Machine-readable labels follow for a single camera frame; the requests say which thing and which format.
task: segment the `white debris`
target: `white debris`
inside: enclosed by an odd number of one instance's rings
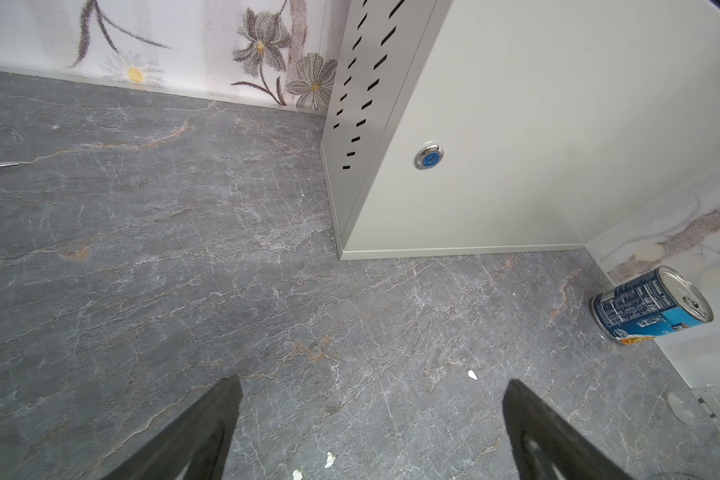
[[[336,456],[332,453],[328,452],[328,458],[326,459],[326,468],[330,468],[333,466],[333,463],[336,461]]]

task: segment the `can lid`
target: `can lid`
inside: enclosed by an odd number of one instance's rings
[[[699,292],[699,289],[693,286],[691,282],[682,278],[676,270],[668,266],[659,267],[659,278],[666,288],[666,291],[672,295],[674,301],[682,307],[682,309],[690,313],[693,318],[700,322],[711,322],[714,320],[712,308]]]

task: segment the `nutrition facts label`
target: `nutrition facts label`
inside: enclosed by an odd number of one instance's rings
[[[598,302],[596,308],[605,326],[616,326],[675,306],[659,283],[657,272],[653,271],[618,286],[613,298]]]

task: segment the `yellow flower center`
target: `yellow flower center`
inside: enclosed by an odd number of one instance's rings
[[[139,72],[138,68],[131,67],[128,69],[128,78],[134,83],[140,84],[144,82],[144,75]]]

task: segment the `flower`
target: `flower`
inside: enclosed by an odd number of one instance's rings
[[[104,69],[108,72],[104,78],[113,82],[125,82],[148,87],[163,85],[163,73],[157,63],[146,60],[141,53],[118,53],[107,55]]]
[[[301,95],[296,106],[328,110],[333,79],[336,76],[336,60],[323,63],[319,54],[310,53],[297,61],[296,72],[299,80],[288,82],[286,85],[289,93]]]
[[[279,72],[286,70],[286,61],[279,49],[291,44],[291,35],[279,13],[254,14],[246,8],[238,33],[251,42],[247,48],[234,51],[235,60],[242,62],[246,73],[258,77],[262,60]]]

